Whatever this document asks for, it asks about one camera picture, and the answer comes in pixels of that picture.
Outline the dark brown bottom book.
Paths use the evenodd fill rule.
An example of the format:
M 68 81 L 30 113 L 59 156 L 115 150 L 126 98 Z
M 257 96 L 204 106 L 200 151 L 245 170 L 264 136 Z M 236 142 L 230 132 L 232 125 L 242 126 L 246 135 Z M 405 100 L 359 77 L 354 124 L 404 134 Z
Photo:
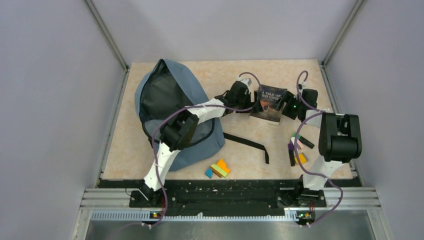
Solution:
M 269 85 L 261 85 L 261 112 L 252 112 L 250 118 L 267 124 L 278 126 L 281 120 L 281 110 L 277 110 L 278 101 L 287 92 L 286 88 L 279 88 Z

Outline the blue student backpack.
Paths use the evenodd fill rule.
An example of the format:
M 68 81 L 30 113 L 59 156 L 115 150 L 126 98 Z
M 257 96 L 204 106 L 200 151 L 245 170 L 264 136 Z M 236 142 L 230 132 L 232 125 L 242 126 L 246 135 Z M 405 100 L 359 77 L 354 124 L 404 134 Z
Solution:
M 213 157 L 231 140 L 262 151 L 257 142 L 223 131 L 220 118 L 233 112 L 260 113 L 262 93 L 251 91 L 250 78 L 236 80 L 223 94 L 208 99 L 185 65 L 160 59 L 135 92 L 135 109 L 150 145 L 179 153 L 169 170 L 175 172 Z

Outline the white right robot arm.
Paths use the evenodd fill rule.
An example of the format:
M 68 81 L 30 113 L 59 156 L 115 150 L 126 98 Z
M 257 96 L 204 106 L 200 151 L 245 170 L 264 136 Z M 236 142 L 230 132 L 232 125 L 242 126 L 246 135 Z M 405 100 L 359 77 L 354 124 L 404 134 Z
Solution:
M 319 156 L 308 173 L 300 177 L 293 191 L 293 200 L 299 206 L 318 200 L 328 177 L 362 153 L 359 116 L 319 112 L 317 99 L 317 90 L 304 88 L 299 95 L 285 92 L 273 104 L 278 111 L 282 110 L 283 115 L 320 129 Z

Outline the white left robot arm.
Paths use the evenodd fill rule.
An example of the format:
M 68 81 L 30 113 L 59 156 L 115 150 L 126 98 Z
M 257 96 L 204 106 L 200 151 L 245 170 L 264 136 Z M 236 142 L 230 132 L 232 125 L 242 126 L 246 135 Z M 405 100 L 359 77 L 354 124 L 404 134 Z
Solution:
M 153 110 L 168 109 L 165 117 L 140 111 L 139 118 L 150 144 L 158 144 L 153 150 L 154 162 L 139 188 L 141 200 L 149 207 L 160 202 L 158 190 L 164 189 L 164 183 L 177 155 L 205 141 L 213 133 L 215 126 L 206 129 L 206 135 L 197 136 L 205 122 L 214 121 L 233 112 L 259 113 L 263 111 L 260 103 L 262 89 L 251 91 L 251 79 L 237 80 L 231 88 L 209 101 L 196 105 L 179 105 L 176 101 L 167 101 L 166 105 L 154 103 Z

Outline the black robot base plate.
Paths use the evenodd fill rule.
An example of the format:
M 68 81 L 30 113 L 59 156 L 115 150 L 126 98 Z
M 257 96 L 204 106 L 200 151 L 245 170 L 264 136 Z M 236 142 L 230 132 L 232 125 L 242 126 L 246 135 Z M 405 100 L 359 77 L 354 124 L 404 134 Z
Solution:
M 155 208 L 153 216 L 259 217 L 284 215 L 285 207 L 326 207 L 323 192 L 302 196 L 299 180 L 167 180 L 150 201 L 141 180 L 101 180 L 99 188 L 129 191 L 131 208 Z

